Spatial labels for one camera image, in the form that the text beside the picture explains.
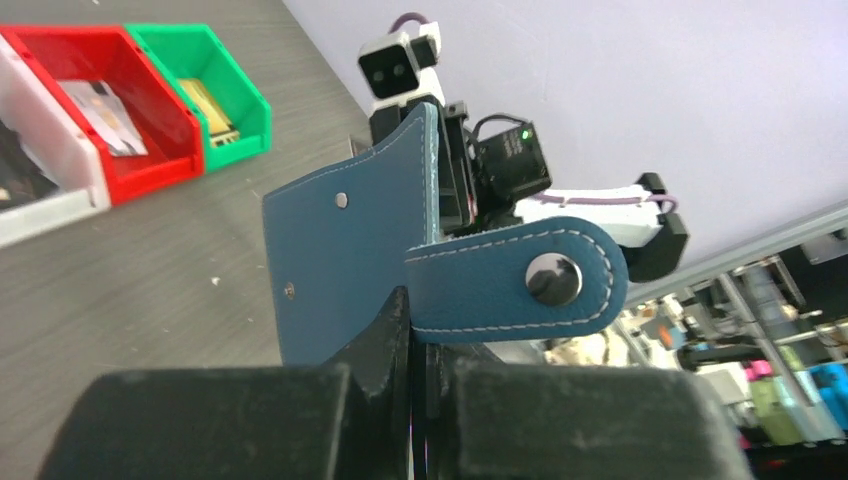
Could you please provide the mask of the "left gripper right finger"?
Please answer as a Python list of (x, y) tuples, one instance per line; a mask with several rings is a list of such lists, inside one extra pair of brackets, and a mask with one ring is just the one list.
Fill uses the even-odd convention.
[(423, 349), (429, 479), (749, 479), (708, 385), (656, 368), (507, 364)]

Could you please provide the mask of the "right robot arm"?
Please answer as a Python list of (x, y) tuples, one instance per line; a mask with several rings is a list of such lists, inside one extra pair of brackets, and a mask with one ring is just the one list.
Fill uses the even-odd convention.
[(444, 105), (431, 94), (377, 102), (369, 116), (373, 142), (386, 139), (424, 103), (437, 108), (440, 229), (447, 236), (570, 216), (600, 226), (615, 240), (633, 283), (677, 269), (689, 233), (658, 174), (646, 172), (617, 189), (554, 190), (531, 121), (495, 113), (467, 126), (464, 103)]

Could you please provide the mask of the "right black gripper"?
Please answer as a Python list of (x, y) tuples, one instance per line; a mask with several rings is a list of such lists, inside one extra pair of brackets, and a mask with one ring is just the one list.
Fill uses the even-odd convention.
[(476, 203), (471, 167), (466, 149), (464, 101), (443, 105), (435, 96), (419, 96), (401, 103), (377, 106), (369, 117), (373, 144), (384, 140), (419, 104), (437, 109), (438, 181), (440, 228), (443, 234), (459, 234), (475, 220)]

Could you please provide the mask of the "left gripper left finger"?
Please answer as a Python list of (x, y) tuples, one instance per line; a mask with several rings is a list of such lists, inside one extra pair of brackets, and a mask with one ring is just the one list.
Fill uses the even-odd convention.
[(105, 374), (75, 402), (42, 479), (402, 479), (405, 289), (318, 366)]

